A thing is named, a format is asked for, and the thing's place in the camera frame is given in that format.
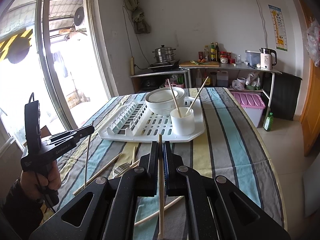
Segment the stove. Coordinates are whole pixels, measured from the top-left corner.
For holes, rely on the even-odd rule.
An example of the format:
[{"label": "stove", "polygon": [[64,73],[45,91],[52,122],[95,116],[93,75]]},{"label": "stove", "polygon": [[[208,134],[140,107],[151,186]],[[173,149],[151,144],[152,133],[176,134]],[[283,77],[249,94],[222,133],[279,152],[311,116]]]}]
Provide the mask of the stove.
[{"label": "stove", "polygon": [[153,63],[151,64],[148,69],[153,71],[164,71],[164,70],[171,70],[177,68],[179,66],[179,59],[166,61],[161,63]]}]

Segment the kettle handle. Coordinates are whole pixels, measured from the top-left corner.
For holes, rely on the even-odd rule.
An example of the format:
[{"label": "kettle handle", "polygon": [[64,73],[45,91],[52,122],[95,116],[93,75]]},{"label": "kettle handle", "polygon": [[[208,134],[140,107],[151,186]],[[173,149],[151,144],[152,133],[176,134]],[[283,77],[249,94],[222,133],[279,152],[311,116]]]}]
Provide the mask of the kettle handle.
[{"label": "kettle handle", "polygon": [[275,54],[275,63],[272,64],[274,66],[275,64],[277,64],[277,52],[274,49],[271,49],[270,52]]}]

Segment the human hand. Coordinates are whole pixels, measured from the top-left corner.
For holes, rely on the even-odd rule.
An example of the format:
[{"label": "human hand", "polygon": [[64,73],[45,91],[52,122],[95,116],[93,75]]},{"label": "human hand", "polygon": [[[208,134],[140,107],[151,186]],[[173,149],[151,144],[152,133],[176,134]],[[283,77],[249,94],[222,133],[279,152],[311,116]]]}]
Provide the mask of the human hand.
[{"label": "human hand", "polygon": [[[39,173],[38,178],[41,186],[48,186],[49,189],[58,190],[61,187],[61,178],[57,161],[52,162],[52,169],[48,174],[48,178]],[[20,186],[25,195],[31,200],[42,198],[42,194],[38,190],[38,181],[34,171],[23,171],[21,173]]]}]

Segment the stainless steel pot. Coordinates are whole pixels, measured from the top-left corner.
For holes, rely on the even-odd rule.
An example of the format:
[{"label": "stainless steel pot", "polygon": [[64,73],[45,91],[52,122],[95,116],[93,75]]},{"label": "stainless steel pot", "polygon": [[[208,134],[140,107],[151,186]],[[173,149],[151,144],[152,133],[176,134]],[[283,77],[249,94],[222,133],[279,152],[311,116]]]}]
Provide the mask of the stainless steel pot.
[{"label": "stainless steel pot", "polygon": [[165,47],[164,45],[161,45],[161,48],[155,49],[153,53],[155,54],[155,59],[157,63],[160,62],[166,62],[166,61],[172,61],[174,60],[174,51],[175,49],[171,47]]}]

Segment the baseboard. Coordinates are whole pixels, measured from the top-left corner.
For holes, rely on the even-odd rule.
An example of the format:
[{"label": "baseboard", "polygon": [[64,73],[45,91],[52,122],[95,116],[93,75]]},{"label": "baseboard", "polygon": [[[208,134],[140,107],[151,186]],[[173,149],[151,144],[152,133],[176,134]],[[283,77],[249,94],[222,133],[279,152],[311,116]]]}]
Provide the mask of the baseboard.
[{"label": "baseboard", "polygon": [[299,121],[299,120],[300,120],[300,117],[301,117],[301,115],[295,114],[295,115],[293,116],[293,120],[294,120],[294,121]]}]

